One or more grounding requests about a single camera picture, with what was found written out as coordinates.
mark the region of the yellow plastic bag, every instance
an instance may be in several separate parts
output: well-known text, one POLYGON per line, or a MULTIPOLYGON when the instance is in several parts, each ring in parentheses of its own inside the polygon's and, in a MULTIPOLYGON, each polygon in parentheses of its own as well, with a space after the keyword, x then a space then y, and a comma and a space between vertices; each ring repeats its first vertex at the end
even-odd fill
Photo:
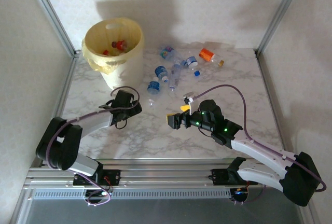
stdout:
POLYGON ((114 18, 92 26, 82 41, 82 53, 91 68, 102 73, 110 88, 138 86, 143 81, 144 35, 141 27, 128 18, 114 18), (127 53, 112 47, 125 40, 127 53), (111 56, 103 55, 108 50, 111 56))

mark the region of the bottle cap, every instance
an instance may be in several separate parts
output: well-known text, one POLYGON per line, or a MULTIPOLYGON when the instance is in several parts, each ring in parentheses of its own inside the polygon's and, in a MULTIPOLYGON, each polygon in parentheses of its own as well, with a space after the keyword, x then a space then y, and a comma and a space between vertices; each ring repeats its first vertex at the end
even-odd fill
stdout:
POLYGON ((201 52, 199 53, 199 56, 201 58, 203 58, 204 60, 206 60, 207 62, 209 62, 212 57, 213 57, 214 53, 212 53, 211 51, 207 50, 207 49, 202 49, 201 52))
POLYGON ((161 78, 161 80, 162 80, 163 82, 168 82, 168 77, 167 77, 167 76, 164 76, 164 77, 161 78))
POLYGON ((194 68, 198 65, 198 62, 192 62, 190 63, 190 65, 188 66, 189 68, 194 68))
POLYGON ((218 63, 218 66, 219 66, 219 67, 222 67, 224 63, 225 63, 225 62, 224 62, 223 60, 221 60, 221 61, 218 63))

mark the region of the crushed plastic bottle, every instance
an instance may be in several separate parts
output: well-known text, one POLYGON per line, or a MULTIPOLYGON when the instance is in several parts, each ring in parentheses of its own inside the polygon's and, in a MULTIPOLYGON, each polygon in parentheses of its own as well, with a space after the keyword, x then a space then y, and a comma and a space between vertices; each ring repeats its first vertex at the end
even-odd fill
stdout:
POLYGON ((172 91, 174 91, 178 86, 178 82, 180 80, 180 74, 181 74, 181 65, 180 62, 176 61, 171 69, 171 75, 169 80, 169 88, 172 91))
POLYGON ((155 74, 163 82, 168 82, 168 77, 167 77, 168 73, 164 66, 158 66, 155 69, 155 74))
POLYGON ((158 50, 161 57, 163 57, 167 61, 171 62, 181 62, 182 56, 179 52, 173 49, 171 46, 163 45, 158 50))

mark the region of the marble table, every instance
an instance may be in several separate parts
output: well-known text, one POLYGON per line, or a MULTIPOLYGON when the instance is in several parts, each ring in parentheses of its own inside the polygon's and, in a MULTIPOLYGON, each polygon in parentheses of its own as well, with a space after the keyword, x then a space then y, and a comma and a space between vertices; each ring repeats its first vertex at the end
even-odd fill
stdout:
MULTIPOLYGON (((205 62, 200 49, 179 49, 185 57, 195 54, 201 75, 195 77, 189 69, 182 70, 178 88, 171 92, 161 82, 161 92, 153 107, 146 88, 158 65, 171 68, 172 63, 157 55, 156 49, 144 51, 144 80, 137 88, 141 95, 143 111, 130 118, 122 130, 115 127, 99 129, 84 137, 79 152, 98 159, 112 158, 235 158, 246 155, 220 146, 213 139, 203 136, 197 128, 173 130, 166 123, 166 114, 181 112, 183 95, 194 91, 201 93, 219 84, 238 87, 247 102, 247 126, 251 136, 282 147, 274 116, 268 101, 261 73, 252 49, 213 50, 222 56, 224 66, 219 69, 205 62)), ((72 119, 95 111, 109 99, 110 88, 99 72, 93 71, 84 58, 75 68, 71 88, 66 100, 63 117, 72 119)), ((213 99, 222 109, 225 118, 243 126, 243 104, 238 93, 231 88, 219 88, 201 100, 213 99)))

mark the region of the water bottle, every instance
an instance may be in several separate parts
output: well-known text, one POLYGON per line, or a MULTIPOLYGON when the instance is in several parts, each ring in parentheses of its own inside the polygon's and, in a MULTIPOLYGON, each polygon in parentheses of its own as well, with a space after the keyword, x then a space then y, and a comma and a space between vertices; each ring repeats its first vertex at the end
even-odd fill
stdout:
POLYGON ((193 71, 193 74, 195 76, 199 76, 200 75, 198 62, 197 62, 197 60, 196 60, 196 58, 194 56, 188 57, 186 59, 186 63, 188 65, 189 69, 191 69, 193 71))
POLYGON ((152 95, 159 93, 160 83, 158 81, 158 77, 154 77, 152 81, 150 81, 149 85, 147 86, 147 91, 152 95))
POLYGON ((158 66, 155 69, 155 74, 163 82, 168 82, 168 77, 167 77, 168 73, 164 66, 158 66))
POLYGON ((172 67, 170 81, 169 81, 169 87, 172 91, 174 91, 178 85, 178 81, 180 79, 180 73, 181 73, 180 62, 176 61, 172 67))
POLYGON ((160 83, 158 77, 154 77, 147 86, 147 91, 150 94, 149 96, 149 106, 154 108, 156 105, 156 100, 160 92, 160 83))

